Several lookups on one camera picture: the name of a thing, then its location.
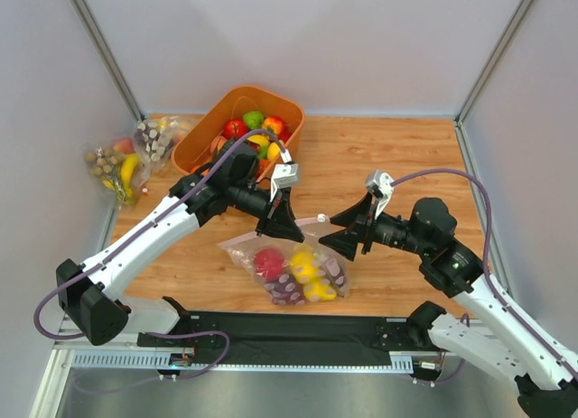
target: yellow fruit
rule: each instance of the yellow fruit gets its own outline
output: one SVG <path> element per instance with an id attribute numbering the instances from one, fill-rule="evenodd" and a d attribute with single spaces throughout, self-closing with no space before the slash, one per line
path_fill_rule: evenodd
<path id="1" fill-rule="evenodd" d="M 123 164 L 120 166 L 120 180 L 123 182 L 123 187 L 125 190 L 130 189 L 130 181 L 135 173 L 136 166 L 138 165 L 138 154 L 131 153 L 126 156 Z"/>
<path id="2" fill-rule="evenodd" d="M 331 301 L 337 297 L 337 292 L 330 286 L 329 280 L 318 280 L 303 288 L 303 295 L 309 302 Z"/>
<path id="3" fill-rule="evenodd" d="M 253 144 L 259 144 L 261 149 L 266 149 L 271 144 L 269 139 L 264 135 L 251 135 L 247 141 Z"/>
<path id="4" fill-rule="evenodd" d="M 298 283 L 312 283 L 325 276 L 323 270 L 314 262 L 315 256 L 309 251 L 299 251 L 293 254 L 290 260 L 291 273 Z"/>
<path id="5" fill-rule="evenodd" d="M 274 161 L 276 157 L 281 153 L 281 148 L 277 145 L 277 143 L 271 143 L 269 146 L 269 150 L 267 150 L 267 159 L 269 161 Z"/>

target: green apple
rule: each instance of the green apple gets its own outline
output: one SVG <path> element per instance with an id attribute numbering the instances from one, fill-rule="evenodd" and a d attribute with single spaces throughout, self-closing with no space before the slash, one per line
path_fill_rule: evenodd
<path id="1" fill-rule="evenodd" d="M 243 122 L 250 130 L 261 129 L 263 122 L 265 122 L 265 116 L 260 111 L 249 111 L 243 115 Z"/>

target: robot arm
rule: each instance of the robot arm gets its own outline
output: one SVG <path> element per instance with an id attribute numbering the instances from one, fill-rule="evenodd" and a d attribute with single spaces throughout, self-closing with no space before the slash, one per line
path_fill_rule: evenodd
<path id="1" fill-rule="evenodd" d="M 331 218 L 332 224 L 345 229 L 320 242 L 349 260 L 355 258 L 358 244 L 366 254 L 374 242 L 419 255 L 425 280 L 476 314 L 500 342 L 469 330 L 431 302 L 408 318 L 422 338 L 505 380 L 520 394 L 518 402 L 530 416 L 543 416 L 543 411 L 549 416 L 571 416 L 578 407 L 574 378 L 578 355 L 542 329 L 494 275 L 484 274 L 482 261 L 454 237 L 457 221 L 440 199 L 417 201 L 408 220 L 384 213 L 393 193 L 392 181 L 383 172 L 370 174 L 364 199 Z"/>
<path id="2" fill-rule="evenodd" d="M 126 287 L 169 246 L 234 207 L 258 218 L 256 232 L 303 242 L 290 205 L 291 187 L 298 182 L 295 163 L 275 167 L 271 190 L 252 179 L 258 167 L 255 150 L 241 144 L 206 185 L 188 199 L 200 183 L 199 174 L 181 178 L 161 203 L 117 242 L 81 265 L 66 260 L 56 270 L 58 285 L 77 275 L 86 278 L 59 293 L 61 308 L 95 346 L 104 344 L 130 322 L 136 329 L 167 332 L 179 319 L 178 304 L 170 299 L 147 302 L 123 297 Z"/>

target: banana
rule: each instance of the banana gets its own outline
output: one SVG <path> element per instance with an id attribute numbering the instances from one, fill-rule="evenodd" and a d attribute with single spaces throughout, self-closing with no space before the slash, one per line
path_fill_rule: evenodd
<path id="1" fill-rule="evenodd" d="M 122 165 L 120 166 L 120 180 L 123 182 L 125 190 L 130 190 L 130 181 L 135 173 L 135 168 L 138 165 L 138 154 L 131 153 L 126 156 Z"/>

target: yellow lemon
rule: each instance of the yellow lemon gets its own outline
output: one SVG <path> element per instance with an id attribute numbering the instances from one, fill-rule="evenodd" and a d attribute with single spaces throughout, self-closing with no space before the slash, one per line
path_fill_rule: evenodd
<path id="1" fill-rule="evenodd" d="M 281 153 L 281 149 L 277 145 L 277 143 L 271 143 L 269 146 L 269 150 L 267 150 L 267 159 L 269 161 L 274 161 L 276 157 Z"/>

